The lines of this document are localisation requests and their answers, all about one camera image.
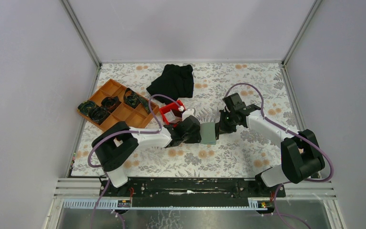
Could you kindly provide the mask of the grey-green card holder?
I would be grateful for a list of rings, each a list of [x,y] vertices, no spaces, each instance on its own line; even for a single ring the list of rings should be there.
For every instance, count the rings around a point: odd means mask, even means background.
[[[203,145],[216,145],[215,122],[200,124],[200,143]]]

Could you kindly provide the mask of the red plastic bin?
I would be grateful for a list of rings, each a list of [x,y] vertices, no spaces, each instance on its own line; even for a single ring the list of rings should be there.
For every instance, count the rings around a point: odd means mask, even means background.
[[[163,122],[166,125],[177,126],[183,120],[183,112],[185,111],[185,106],[181,100],[177,100],[176,103],[172,102],[160,108],[160,113]]]

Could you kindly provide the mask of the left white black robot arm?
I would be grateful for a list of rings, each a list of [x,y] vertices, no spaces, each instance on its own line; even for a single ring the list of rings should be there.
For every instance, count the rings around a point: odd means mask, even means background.
[[[123,196],[128,192],[129,184],[122,166],[135,150],[169,148],[200,141],[200,122],[191,115],[176,126],[164,125],[160,129],[135,128],[120,121],[97,137],[91,145],[100,167],[110,180],[111,191]]]

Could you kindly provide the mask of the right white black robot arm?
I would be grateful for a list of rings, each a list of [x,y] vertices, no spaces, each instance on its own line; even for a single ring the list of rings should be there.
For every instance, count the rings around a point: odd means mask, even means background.
[[[241,125],[266,137],[281,151],[281,164],[255,176],[256,194],[265,197],[278,184],[294,184],[306,180],[325,168],[324,157],[317,147],[315,134],[306,129],[301,132],[283,127],[264,115],[261,107],[246,105],[239,94],[223,98],[225,108],[220,110],[218,134],[236,132]]]

